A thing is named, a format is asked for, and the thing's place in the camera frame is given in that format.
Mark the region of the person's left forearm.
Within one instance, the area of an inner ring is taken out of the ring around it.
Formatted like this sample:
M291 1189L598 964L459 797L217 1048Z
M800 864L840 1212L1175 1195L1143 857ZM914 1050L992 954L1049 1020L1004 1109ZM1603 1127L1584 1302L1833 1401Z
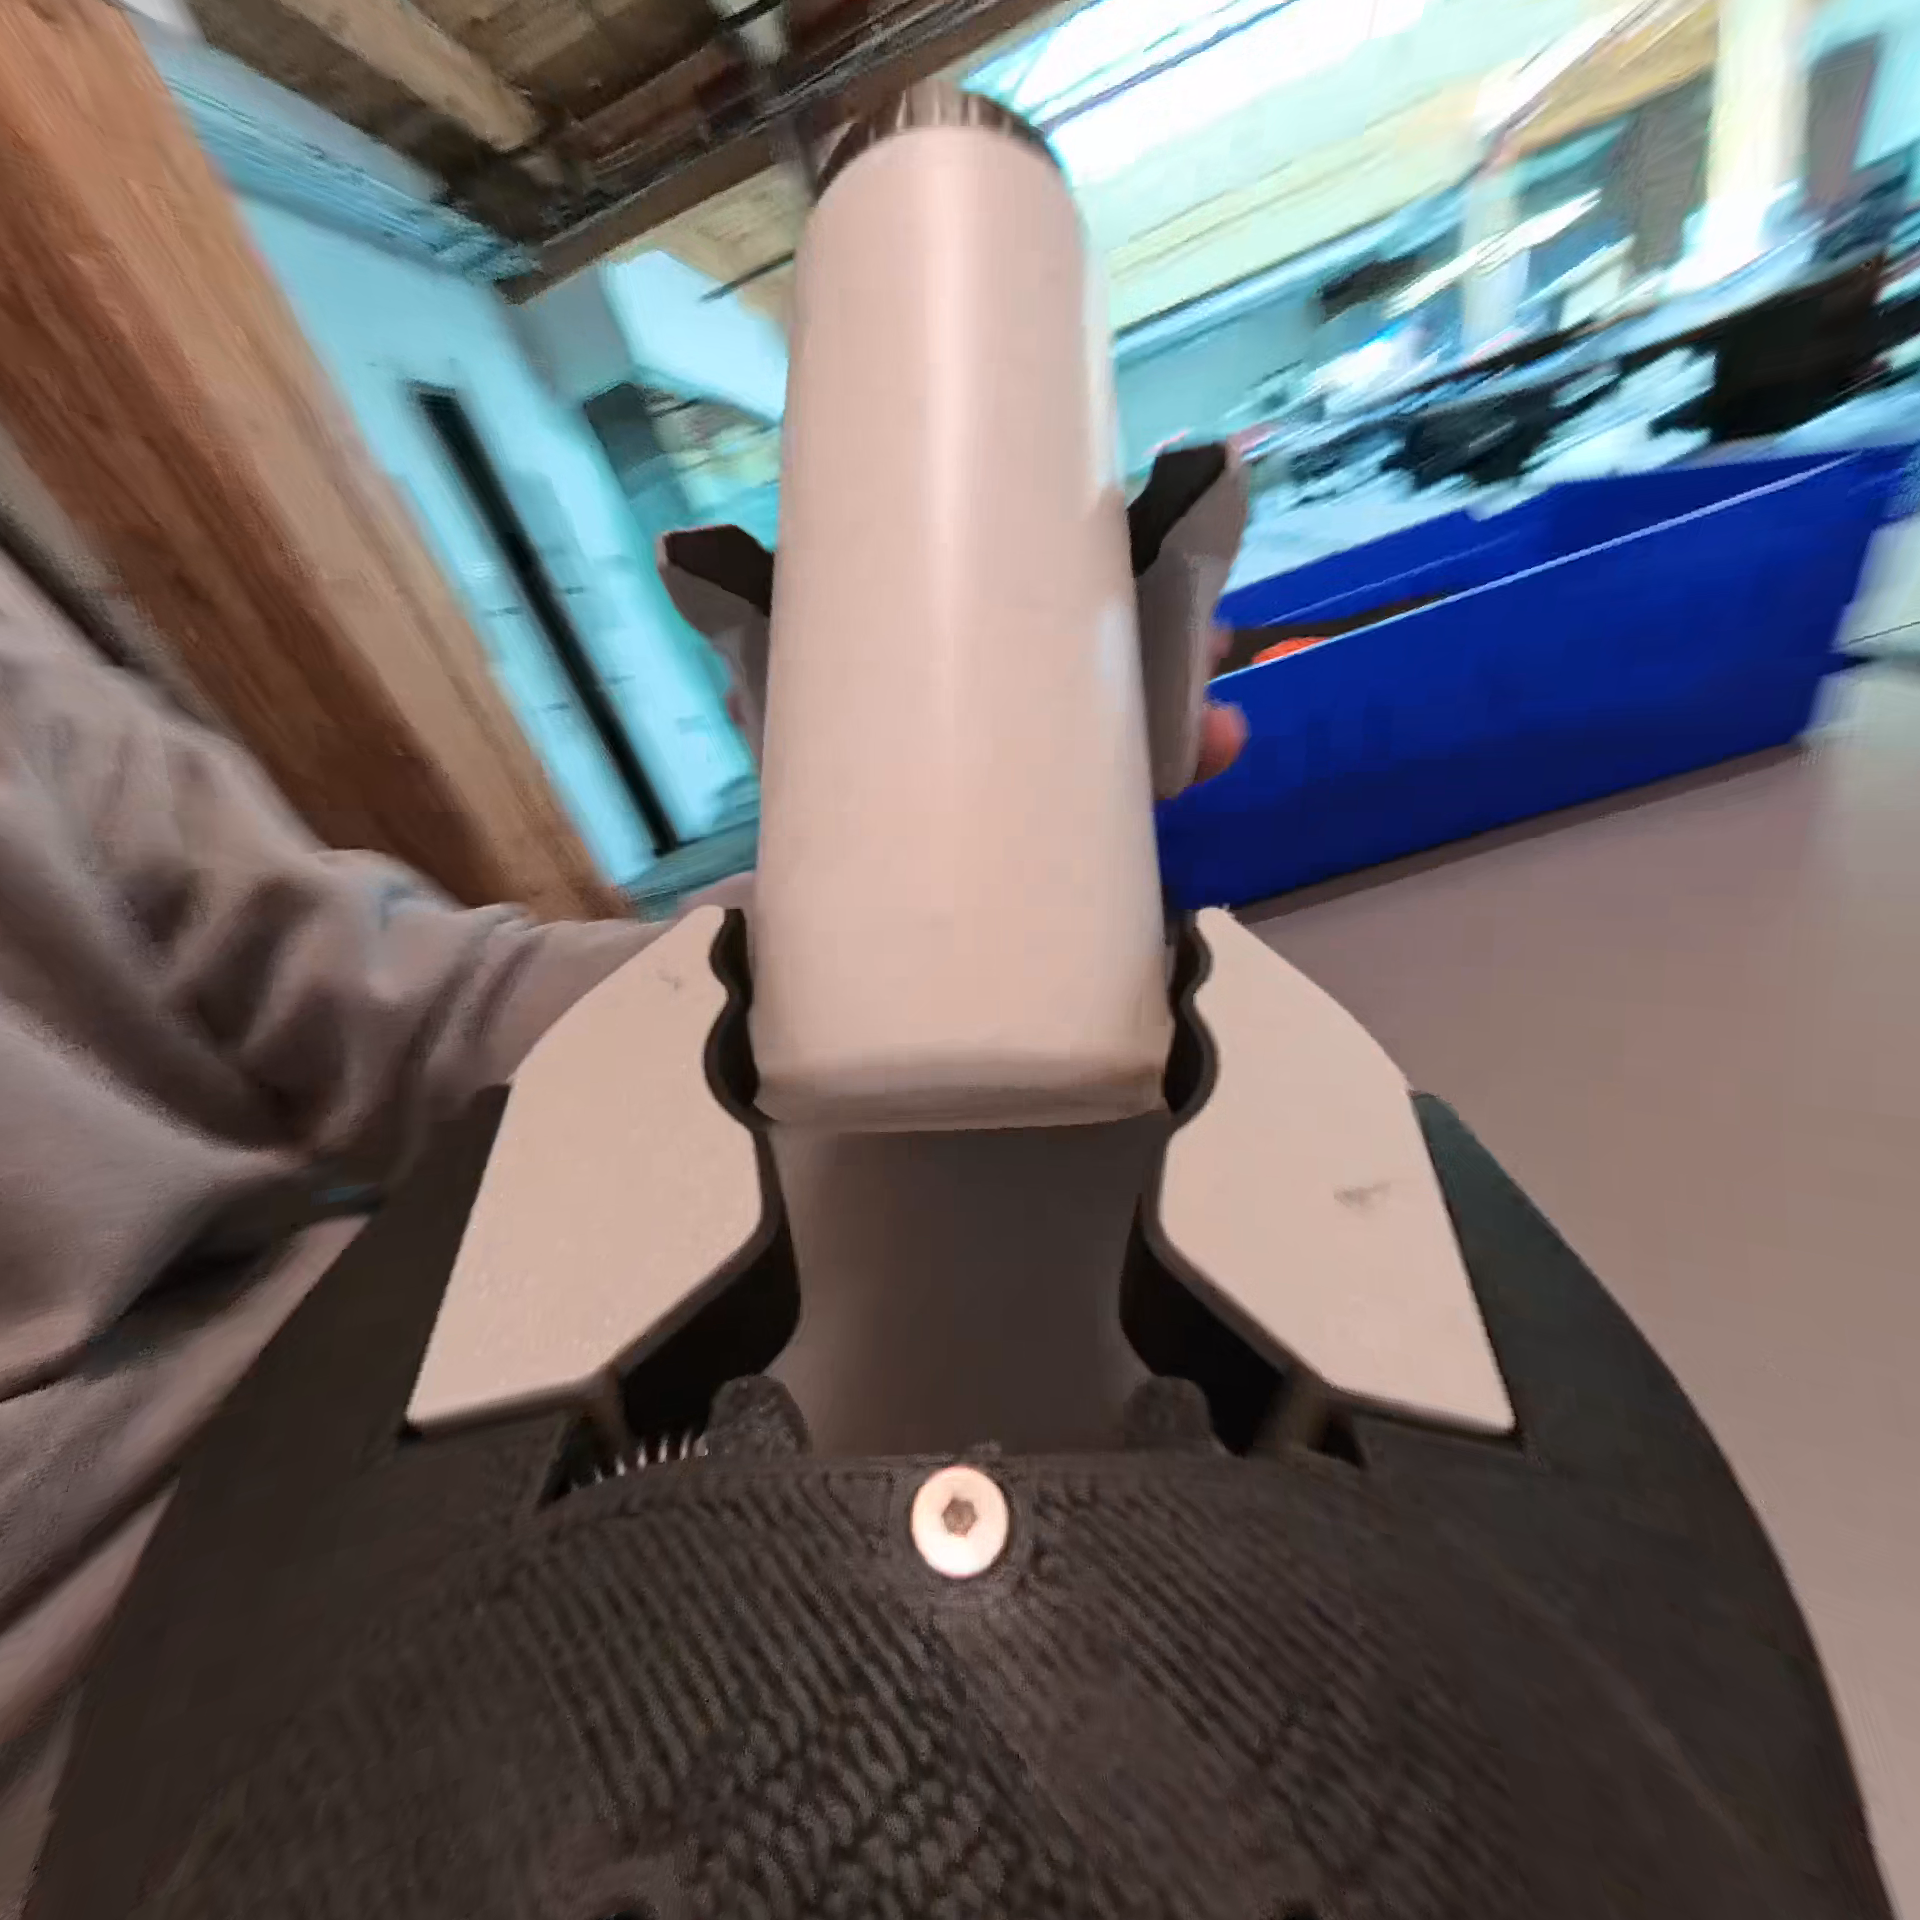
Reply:
M5 1739L356 1215L659 933L319 846L5 563Z

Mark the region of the blue plastic bin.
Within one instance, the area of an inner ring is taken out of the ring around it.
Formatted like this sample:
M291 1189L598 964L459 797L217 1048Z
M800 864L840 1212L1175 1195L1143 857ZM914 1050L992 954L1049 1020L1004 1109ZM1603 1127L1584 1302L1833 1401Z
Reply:
M1916 445L1584 477L1232 586L1235 767L1160 808L1174 909L1253 903L1810 732ZM1305 652L1251 663L1288 632Z

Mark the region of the grey desk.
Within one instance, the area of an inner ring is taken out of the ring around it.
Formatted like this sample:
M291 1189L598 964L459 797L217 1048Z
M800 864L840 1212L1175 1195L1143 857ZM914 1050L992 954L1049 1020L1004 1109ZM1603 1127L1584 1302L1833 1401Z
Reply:
M1612 1288L1788 1561L1916 1915L1916 669L1794 755L1313 888L1251 930ZM1160 1132L781 1138L816 1441L1090 1442Z

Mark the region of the white plastic bottle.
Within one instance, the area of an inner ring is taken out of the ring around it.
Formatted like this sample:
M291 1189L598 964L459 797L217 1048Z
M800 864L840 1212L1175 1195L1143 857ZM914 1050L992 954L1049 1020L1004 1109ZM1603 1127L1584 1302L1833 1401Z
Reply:
M867 113L792 324L762 1109L840 1132L1151 1114L1174 1012L1113 350L1044 137L946 80Z

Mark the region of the wooden pillar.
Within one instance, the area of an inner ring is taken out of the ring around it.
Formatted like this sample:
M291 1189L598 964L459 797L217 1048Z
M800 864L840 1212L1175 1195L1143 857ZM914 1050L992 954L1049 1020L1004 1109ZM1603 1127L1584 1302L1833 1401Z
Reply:
M111 3L5 3L5 428L326 842L623 913Z

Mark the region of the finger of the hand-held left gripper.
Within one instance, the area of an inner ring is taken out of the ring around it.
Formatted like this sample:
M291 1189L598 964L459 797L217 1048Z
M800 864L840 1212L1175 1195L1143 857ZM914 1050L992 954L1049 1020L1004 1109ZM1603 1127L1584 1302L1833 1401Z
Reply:
M725 666L725 705L740 733L766 733L776 555L731 521L657 538L659 582Z
M1227 746L1213 744L1210 685L1227 650L1219 601L1247 513L1247 473L1226 440L1155 452L1126 507L1155 798L1174 798L1227 765Z

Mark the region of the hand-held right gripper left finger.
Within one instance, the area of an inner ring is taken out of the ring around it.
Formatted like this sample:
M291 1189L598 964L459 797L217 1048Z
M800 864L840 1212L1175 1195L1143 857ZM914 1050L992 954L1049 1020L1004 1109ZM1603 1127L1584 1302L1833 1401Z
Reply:
M559 1411L623 1428L620 1378L770 1224L755 1127L715 1078L731 1012L703 903L520 1061L405 1419L450 1433Z

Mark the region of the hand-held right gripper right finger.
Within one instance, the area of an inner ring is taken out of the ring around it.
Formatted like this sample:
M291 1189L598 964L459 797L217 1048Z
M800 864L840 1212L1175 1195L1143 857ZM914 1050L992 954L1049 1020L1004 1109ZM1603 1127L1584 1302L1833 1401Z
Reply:
M1165 1138L1151 1246L1337 1401L1515 1433L1403 1071L1227 909L1200 909L1188 951L1201 1085Z

